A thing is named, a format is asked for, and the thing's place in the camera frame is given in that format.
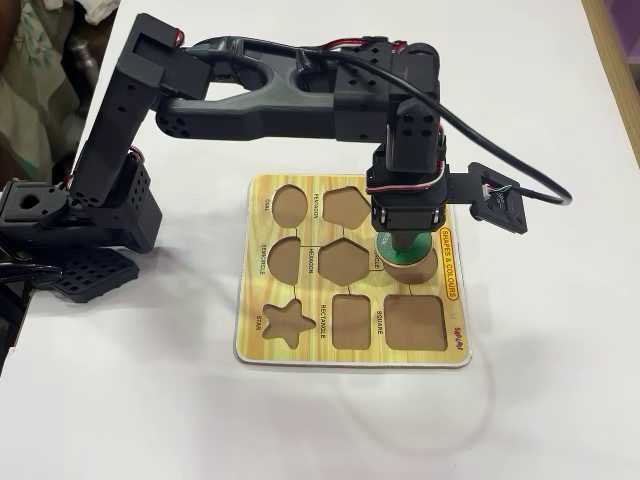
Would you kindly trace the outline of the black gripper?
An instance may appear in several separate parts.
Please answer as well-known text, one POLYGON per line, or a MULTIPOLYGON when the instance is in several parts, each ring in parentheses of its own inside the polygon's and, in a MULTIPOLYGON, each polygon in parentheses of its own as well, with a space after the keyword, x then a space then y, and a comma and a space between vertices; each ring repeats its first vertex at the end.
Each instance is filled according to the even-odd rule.
POLYGON ((437 230, 444 222, 449 198, 449 167, 445 153, 436 153, 434 173, 392 172, 386 166, 386 151, 377 148, 365 175, 370 197, 371 224, 377 232, 392 232, 395 251, 410 251, 419 232, 437 230))

